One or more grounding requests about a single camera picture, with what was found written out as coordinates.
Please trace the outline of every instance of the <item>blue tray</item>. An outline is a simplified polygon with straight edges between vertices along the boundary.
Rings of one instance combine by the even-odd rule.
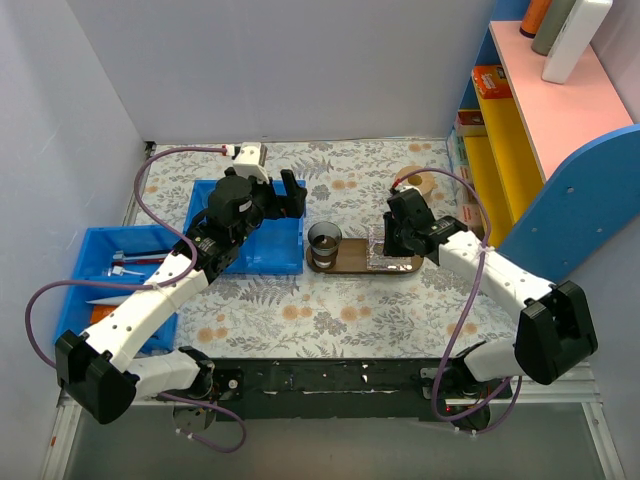
[[[89,228],[71,278],[75,280],[95,280],[107,283],[144,283],[159,267],[159,264],[135,265],[131,270],[145,273],[145,276],[126,275],[109,277],[104,272],[111,266],[112,256],[122,250],[127,254],[158,250],[170,250],[178,241],[159,225],[134,227]],[[89,326],[93,305],[87,300],[127,295],[128,290],[73,286],[69,288],[58,320],[54,342],[67,330],[80,334]],[[168,352],[173,350],[173,342],[178,326],[178,315],[171,315],[167,321],[142,346],[142,353]]]
[[[213,191],[216,180],[196,180],[191,193],[191,202],[187,212],[184,230],[189,227],[191,219],[207,207],[209,194]],[[278,195],[284,195],[282,181],[273,182]],[[249,273],[265,275],[287,275],[302,273],[304,248],[302,233],[303,218],[281,218],[265,220],[262,226],[254,231],[240,248],[238,259],[226,270],[227,273]]]

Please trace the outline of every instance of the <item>floral pattern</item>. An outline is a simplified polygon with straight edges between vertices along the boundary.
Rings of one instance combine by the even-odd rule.
[[[158,146],[158,151],[171,147]],[[274,143],[268,148],[270,174],[291,168],[307,182],[305,229],[329,220],[345,237],[366,238],[368,226],[382,224],[389,186],[401,168],[449,168],[441,140]],[[193,182],[222,177],[229,163],[228,157],[196,152],[167,157],[151,166],[144,200],[182,229]],[[436,176],[431,198],[436,217],[455,215],[449,178]],[[140,212],[136,223],[150,219]],[[193,345],[217,357],[440,356],[469,290],[468,282],[428,261],[419,272],[401,276],[323,275],[306,264],[295,276],[223,275],[183,305],[176,345]],[[455,351],[514,332],[506,313],[479,296]]]

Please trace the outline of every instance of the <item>orange bottle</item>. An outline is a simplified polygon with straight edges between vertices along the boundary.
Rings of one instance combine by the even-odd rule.
[[[527,13],[524,14],[520,24],[520,33],[525,37],[535,37],[550,5],[551,0],[531,0]]]

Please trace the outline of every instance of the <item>wooden tray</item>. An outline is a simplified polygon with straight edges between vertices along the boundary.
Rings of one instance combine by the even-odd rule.
[[[398,272],[380,269],[369,270],[367,269],[367,247],[369,241],[366,238],[343,238],[338,249],[338,256],[336,257],[336,264],[331,268],[320,268],[311,258],[311,247],[307,247],[307,265],[311,267],[311,270],[318,273],[331,273],[331,274],[346,274],[346,273],[358,273],[358,274],[387,274],[387,275],[402,275],[405,273],[413,273],[417,271],[421,266],[424,259],[422,257],[413,257],[411,259],[411,270],[402,270]]]

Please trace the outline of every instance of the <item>pink shelf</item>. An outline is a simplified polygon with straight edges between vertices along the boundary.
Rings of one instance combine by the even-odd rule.
[[[531,50],[520,22],[491,22],[491,35],[529,143],[544,180],[575,150],[591,140],[632,125],[598,57],[589,46],[564,85],[540,76],[546,57]]]

